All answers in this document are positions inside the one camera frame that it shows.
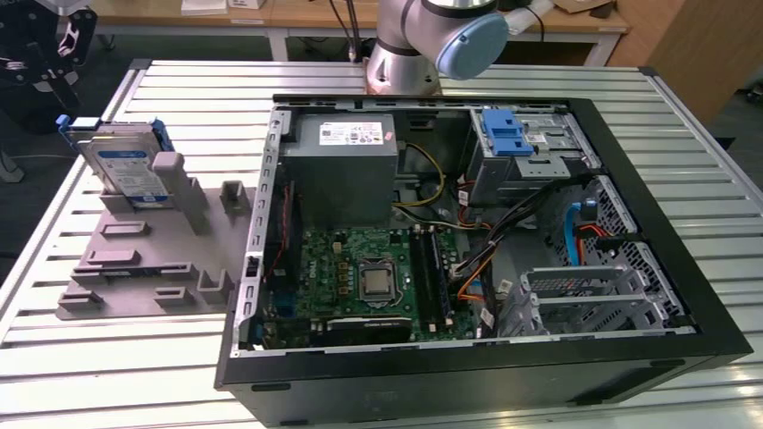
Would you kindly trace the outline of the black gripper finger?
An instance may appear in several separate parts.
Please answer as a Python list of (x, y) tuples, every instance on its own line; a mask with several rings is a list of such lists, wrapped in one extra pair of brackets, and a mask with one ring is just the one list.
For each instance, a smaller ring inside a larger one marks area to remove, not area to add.
[(74, 11), (66, 16), (67, 26), (58, 38), (60, 16), (52, 11), (35, 12), (32, 42), (35, 66), (40, 69), (40, 92), (50, 91), (66, 109), (76, 108), (79, 98), (74, 83), (79, 79), (78, 68), (86, 63), (97, 31), (97, 12)]
[(34, 87), (36, 83), (35, 61), (23, 56), (14, 58), (2, 56), (2, 86)]

